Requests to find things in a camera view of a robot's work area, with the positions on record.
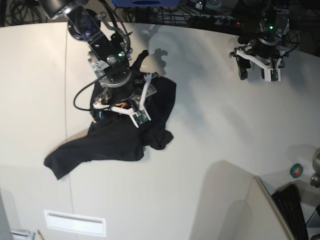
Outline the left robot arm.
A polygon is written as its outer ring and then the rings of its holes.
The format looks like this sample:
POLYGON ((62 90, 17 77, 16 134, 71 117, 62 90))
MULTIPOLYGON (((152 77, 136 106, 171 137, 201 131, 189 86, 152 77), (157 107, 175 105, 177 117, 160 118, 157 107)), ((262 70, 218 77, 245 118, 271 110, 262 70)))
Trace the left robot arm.
POLYGON ((281 81, 284 58, 289 52, 281 47, 283 37, 290 31, 288 0, 265 0, 258 15, 255 31, 238 37, 240 46, 229 53, 236 59, 241 80, 248 78, 252 63, 261 68, 261 77, 267 82, 281 81))

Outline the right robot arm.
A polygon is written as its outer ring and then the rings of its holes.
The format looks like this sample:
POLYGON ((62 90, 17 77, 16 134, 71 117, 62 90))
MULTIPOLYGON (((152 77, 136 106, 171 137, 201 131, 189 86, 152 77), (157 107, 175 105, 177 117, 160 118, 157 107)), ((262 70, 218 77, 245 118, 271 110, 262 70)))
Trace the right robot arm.
POLYGON ((65 17, 69 34, 90 48, 88 61, 97 77, 92 84, 99 91, 89 110, 115 112, 120 104, 127 103, 133 111, 141 111, 147 98, 156 92, 151 85, 156 73, 140 70, 149 55, 147 50, 130 64, 130 33, 124 26, 118 27, 121 20, 110 6, 105 3, 106 11, 96 13, 85 8, 85 0, 41 0, 39 4, 50 19, 65 17))

